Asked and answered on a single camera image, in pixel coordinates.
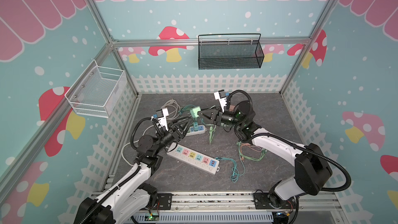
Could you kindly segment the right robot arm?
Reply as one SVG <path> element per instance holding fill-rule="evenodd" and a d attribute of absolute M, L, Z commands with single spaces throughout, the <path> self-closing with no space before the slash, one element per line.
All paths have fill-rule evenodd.
<path fill-rule="evenodd" d="M 215 99 L 219 107 L 200 110 L 200 118 L 208 124 L 231 127 L 241 142 L 263 148 L 294 167 L 294 175 L 269 190 L 266 198 L 272 208 L 281 208 L 291 198 L 316 196 L 321 191 L 340 192 L 351 186 L 349 172 L 326 157 L 318 145 L 288 141 L 256 124 L 253 102 L 246 91 L 220 90 L 215 93 Z"/>

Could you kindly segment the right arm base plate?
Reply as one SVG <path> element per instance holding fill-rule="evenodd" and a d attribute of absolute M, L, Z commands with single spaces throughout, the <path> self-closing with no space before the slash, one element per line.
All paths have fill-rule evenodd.
<path fill-rule="evenodd" d="M 256 209 L 287 209 L 293 210 L 296 208 L 296 199 L 294 197 L 289 200 L 281 200 L 273 194 L 268 192 L 256 191 L 253 193 L 254 204 Z"/>

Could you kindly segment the teal charger plug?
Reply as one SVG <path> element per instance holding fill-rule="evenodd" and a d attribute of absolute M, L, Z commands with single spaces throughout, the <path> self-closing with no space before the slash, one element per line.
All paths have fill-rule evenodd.
<path fill-rule="evenodd" d="M 199 130 L 199 125 L 196 122 L 193 124 L 193 130 L 194 131 L 198 131 Z"/>

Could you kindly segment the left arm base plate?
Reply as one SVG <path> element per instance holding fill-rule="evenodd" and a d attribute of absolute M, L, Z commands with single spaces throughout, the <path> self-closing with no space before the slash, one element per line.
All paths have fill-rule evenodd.
<path fill-rule="evenodd" d="M 150 210 L 171 210 L 173 194 L 164 193 L 157 194 L 154 204 L 151 206 Z"/>

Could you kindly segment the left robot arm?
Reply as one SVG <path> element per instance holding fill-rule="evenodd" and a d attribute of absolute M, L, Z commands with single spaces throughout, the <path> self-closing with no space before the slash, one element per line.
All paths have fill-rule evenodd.
<path fill-rule="evenodd" d="M 137 152 L 131 169 L 95 199 L 86 198 L 78 207 L 76 224 L 123 224 L 139 210 L 158 205 L 158 190 L 146 181 L 163 160 L 159 155 L 186 137 L 192 117 L 177 118 L 161 125 L 154 117 L 141 119 L 134 127 L 130 146 Z"/>

